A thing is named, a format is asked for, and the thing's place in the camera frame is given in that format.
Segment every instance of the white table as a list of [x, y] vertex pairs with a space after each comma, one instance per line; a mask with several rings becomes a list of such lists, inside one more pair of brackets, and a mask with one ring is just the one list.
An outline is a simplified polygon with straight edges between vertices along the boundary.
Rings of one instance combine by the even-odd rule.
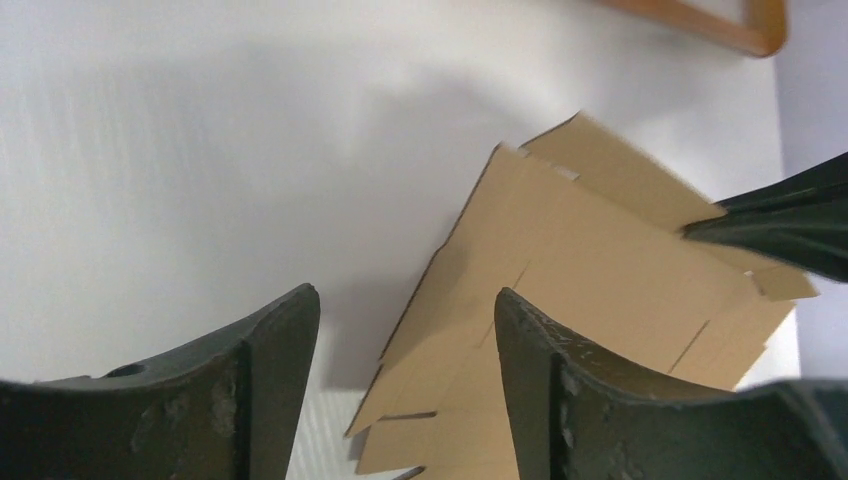
[[[3, 2], [0, 376], [102, 374], [309, 281], [289, 479], [354, 478], [342, 433], [497, 142], [583, 108], [714, 198], [781, 177], [772, 61], [589, 0], [241, 5]], [[797, 375], [781, 332], [748, 380]]]

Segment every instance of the black object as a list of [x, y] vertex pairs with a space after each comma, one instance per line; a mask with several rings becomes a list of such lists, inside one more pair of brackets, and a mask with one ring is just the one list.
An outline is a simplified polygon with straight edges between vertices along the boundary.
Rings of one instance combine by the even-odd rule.
[[684, 238], [744, 248], [848, 282], [848, 153], [719, 205], [727, 215], [687, 225]]
[[303, 285], [103, 378], [0, 382], [0, 478], [284, 479], [319, 316]]
[[848, 384], [730, 394], [646, 369], [515, 292], [495, 306], [521, 480], [848, 478]]

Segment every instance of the cardboard box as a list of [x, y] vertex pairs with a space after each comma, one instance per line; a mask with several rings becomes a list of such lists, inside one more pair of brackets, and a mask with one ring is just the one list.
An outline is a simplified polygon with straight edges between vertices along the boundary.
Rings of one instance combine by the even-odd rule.
[[732, 389], [815, 290], [792, 267], [680, 238], [723, 213], [582, 114], [498, 146], [351, 425], [370, 427], [357, 472], [518, 479], [493, 326], [505, 286], [630, 360]]

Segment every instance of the background wall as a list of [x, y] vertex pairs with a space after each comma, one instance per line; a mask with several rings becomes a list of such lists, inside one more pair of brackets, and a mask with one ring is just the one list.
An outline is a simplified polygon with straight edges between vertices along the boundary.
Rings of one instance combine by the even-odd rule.
[[[848, 151], [848, 2], [791, 2], [792, 31], [777, 56], [788, 175]], [[848, 285], [816, 279], [822, 295], [798, 307], [801, 372], [848, 377]]]

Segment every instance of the unfolded cardboard box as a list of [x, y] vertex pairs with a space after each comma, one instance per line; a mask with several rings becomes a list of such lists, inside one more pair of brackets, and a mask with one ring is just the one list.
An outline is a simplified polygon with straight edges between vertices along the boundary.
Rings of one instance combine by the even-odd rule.
[[681, 239], [723, 214], [582, 114], [498, 146], [351, 425], [370, 427], [357, 472], [518, 479], [493, 326], [503, 287], [630, 360], [733, 389], [815, 291], [774, 260]]

